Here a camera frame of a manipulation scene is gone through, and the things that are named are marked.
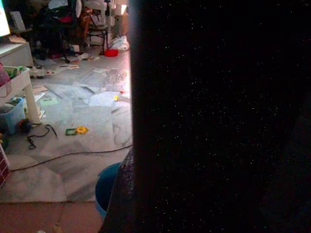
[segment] white plastic bag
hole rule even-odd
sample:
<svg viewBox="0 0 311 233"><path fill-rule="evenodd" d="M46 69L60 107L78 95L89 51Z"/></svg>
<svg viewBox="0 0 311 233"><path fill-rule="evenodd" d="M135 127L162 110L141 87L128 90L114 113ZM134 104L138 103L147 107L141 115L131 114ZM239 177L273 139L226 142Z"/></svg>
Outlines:
<svg viewBox="0 0 311 233"><path fill-rule="evenodd" d="M111 41L110 49L126 51L130 48L130 44L127 42L126 36L117 37Z"/></svg>

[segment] white box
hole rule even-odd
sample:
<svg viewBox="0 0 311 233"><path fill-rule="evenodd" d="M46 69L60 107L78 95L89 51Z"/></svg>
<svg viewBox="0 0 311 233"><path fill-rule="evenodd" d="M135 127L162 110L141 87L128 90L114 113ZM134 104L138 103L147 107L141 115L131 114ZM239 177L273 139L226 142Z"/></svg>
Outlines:
<svg viewBox="0 0 311 233"><path fill-rule="evenodd" d="M11 11L10 14L12 16L15 27L17 27L17 29L20 31L25 31L26 30L25 24L24 24L23 19L21 18L20 12Z"/></svg>
<svg viewBox="0 0 311 233"><path fill-rule="evenodd" d="M117 5L115 9L116 16L122 16L126 12L126 5Z"/></svg>

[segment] floor tile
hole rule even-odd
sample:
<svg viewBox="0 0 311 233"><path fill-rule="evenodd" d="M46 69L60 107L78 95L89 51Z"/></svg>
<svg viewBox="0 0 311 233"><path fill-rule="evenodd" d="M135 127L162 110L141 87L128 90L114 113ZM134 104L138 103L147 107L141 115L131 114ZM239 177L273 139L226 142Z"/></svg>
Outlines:
<svg viewBox="0 0 311 233"><path fill-rule="evenodd" d="M52 233L53 225L60 218L62 205L62 203L0 204L0 232L36 233L44 230L46 233Z"/></svg>
<svg viewBox="0 0 311 233"><path fill-rule="evenodd" d="M63 233L97 233L101 225L94 202L65 204L60 221Z"/></svg>

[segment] pink basket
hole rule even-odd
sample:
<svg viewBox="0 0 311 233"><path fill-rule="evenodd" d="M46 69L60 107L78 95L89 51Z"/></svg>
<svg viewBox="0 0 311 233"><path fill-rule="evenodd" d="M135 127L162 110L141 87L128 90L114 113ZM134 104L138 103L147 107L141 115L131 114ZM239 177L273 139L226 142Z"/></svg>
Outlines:
<svg viewBox="0 0 311 233"><path fill-rule="evenodd" d="M2 149L2 146L0 145L0 187L9 177L9 174L10 174L9 164Z"/></svg>

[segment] table leg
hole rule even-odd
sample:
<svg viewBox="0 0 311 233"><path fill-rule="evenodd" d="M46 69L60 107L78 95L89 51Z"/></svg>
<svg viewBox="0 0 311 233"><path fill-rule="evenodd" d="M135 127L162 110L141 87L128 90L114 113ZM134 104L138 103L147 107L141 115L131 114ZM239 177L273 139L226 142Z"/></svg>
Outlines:
<svg viewBox="0 0 311 233"><path fill-rule="evenodd" d="M41 120L38 114L37 106L35 104L35 98L31 84L25 87L25 94L28 108L28 119L31 123L40 124Z"/></svg>

